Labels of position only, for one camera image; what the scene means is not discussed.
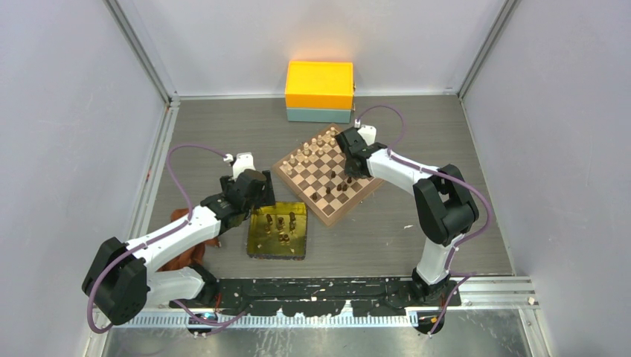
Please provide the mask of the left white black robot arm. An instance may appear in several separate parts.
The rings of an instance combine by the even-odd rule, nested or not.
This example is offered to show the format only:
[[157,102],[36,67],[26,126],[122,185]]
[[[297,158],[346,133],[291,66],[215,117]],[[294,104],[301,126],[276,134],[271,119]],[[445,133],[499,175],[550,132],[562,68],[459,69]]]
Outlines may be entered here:
[[88,309],[97,307],[114,326],[132,320],[143,308],[171,302],[210,306],[218,282],[199,263],[165,271],[180,254],[241,225],[250,214],[273,205],[268,170],[246,169],[220,179],[221,193],[202,200],[190,213],[150,234],[127,242],[112,237],[99,247],[83,281]]

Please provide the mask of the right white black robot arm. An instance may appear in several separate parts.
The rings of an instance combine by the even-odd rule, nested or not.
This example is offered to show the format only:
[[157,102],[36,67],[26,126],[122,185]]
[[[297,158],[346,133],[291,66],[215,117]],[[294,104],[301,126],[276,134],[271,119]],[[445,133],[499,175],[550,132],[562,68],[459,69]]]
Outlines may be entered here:
[[335,140],[345,157],[345,173],[354,179],[382,179],[411,194],[426,241],[412,272],[415,300],[432,305],[442,295],[456,245],[479,218],[460,170],[404,158],[374,140],[372,126],[351,127]]

